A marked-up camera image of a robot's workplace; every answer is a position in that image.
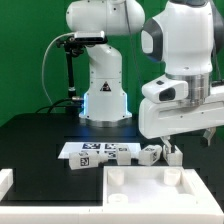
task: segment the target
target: green backdrop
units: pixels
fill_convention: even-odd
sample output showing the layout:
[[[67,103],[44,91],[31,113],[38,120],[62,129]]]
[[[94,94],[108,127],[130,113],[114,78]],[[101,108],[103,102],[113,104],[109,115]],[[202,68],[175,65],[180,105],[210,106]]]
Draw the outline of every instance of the green backdrop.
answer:
[[[0,125],[17,114],[33,113],[49,105],[41,85],[44,52],[57,36],[70,32],[65,13],[72,0],[1,0],[0,7]],[[138,0],[146,19],[161,12],[167,0]],[[224,16],[223,0],[215,1]],[[164,65],[149,61],[141,52],[140,34],[133,36],[139,73],[144,83],[163,74]],[[128,94],[128,109],[138,113],[142,95],[128,36],[110,37],[109,44],[123,56],[123,89]],[[224,52],[218,60],[224,71]],[[46,86],[53,101],[67,96],[67,72],[63,49],[55,46],[45,69]],[[74,75],[79,95],[89,86],[88,56],[74,59]]]

